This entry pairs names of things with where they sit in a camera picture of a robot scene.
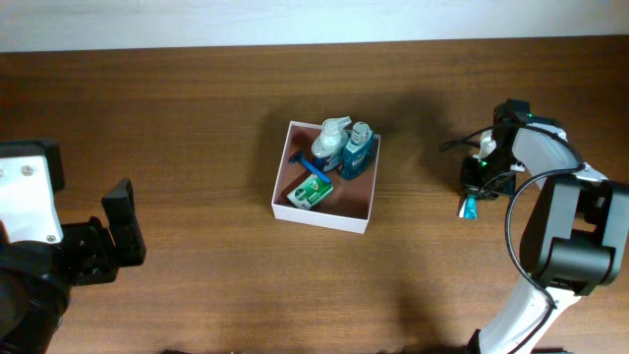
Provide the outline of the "green Dettol soap box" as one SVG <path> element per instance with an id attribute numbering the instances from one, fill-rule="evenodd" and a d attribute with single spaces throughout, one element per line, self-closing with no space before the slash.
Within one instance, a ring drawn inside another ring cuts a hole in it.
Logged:
<path id="1" fill-rule="evenodd" d="M 331 183 L 311 174 L 295 189 L 288 193 L 288 201 L 296 208 L 310 210 L 333 192 Z"/>

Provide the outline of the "clear pump soap bottle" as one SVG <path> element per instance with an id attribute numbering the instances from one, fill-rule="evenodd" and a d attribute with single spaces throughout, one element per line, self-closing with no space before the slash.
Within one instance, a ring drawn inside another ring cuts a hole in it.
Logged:
<path id="1" fill-rule="evenodd" d="M 322 172 L 335 169 L 343 161 L 343 149 L 349 141 L 346 128 L 352 123 L 349 116 L 326 119 L 319 136 L 312 144 L 314 166 Z"/>

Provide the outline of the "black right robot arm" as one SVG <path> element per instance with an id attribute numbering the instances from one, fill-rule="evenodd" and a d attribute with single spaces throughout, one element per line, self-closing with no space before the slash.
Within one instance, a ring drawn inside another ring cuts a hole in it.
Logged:
<path id="1" fill-rule="evenodd" d="M 492 124 L 461 139 L 462 218 L 508 198 L 504 237 L 519 280 L 507 304 L 474 332 L 469 353 L 532 353 L 556 319 L 621 270 L 628 240 L 628 187 L 591 167 L 562 126 L 509 98 Z"/>

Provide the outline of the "blue disposable razor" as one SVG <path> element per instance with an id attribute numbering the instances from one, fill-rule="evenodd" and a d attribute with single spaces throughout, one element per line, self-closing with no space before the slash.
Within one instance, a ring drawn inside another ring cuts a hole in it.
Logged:
<path id="1" fill-rule="evenodd" d="M 309 162 L 305 158 L 305 155 L 304 155 L 304 153 L 301 150 L 295 152 L 293 155 L 291 155 L 289 157 L 289 163 L 290 164 L 295 164 L 296 162 L 301 163 L 307 170 L 309 170 L 312 174 L 317 176 L 324 183 L 326 183 L 326 184 L 330 184 L 331 183 L 331 179 L 325 173 L 323 173 L 321 170 L 316 168 L 311 162 Z"/>

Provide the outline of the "green white toothpaste tube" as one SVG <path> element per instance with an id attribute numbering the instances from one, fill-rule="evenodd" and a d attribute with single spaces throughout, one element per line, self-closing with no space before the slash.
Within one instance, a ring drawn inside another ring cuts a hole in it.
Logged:
<path id="1" fill-rule="evenodd" d="M 466 220 L 477 220 L 477 198 L 475 196 L 467 196 L 459 208 L 458 216 Z"/>

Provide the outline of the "blue Listerine mouthwash bottle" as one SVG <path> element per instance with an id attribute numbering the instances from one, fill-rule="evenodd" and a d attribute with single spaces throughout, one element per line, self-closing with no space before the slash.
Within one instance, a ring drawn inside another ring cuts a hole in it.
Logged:
<path id="1" fill-rule="evenodd" d="M 343 149 L 343 164 L 340 175 L 352 180 L 362 174 L 371 158 L 373 130 L 365 122 L 354 124 L 348 143 Z"/>

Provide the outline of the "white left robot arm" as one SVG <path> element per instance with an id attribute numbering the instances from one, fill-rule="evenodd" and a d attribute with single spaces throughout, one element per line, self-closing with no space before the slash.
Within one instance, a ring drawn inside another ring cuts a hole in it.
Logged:
<path id="1" fill-rule="evenodd" d="M 63 224 L 59 243 L 11 241 L 1 227 L 3 353 L 44 353 L 74 287 L 111 283 L 121 267 L 143 264 L 146 246 L 131 180 L 122 179 L 101 203 L 107 227 L 95 216 Z"/>

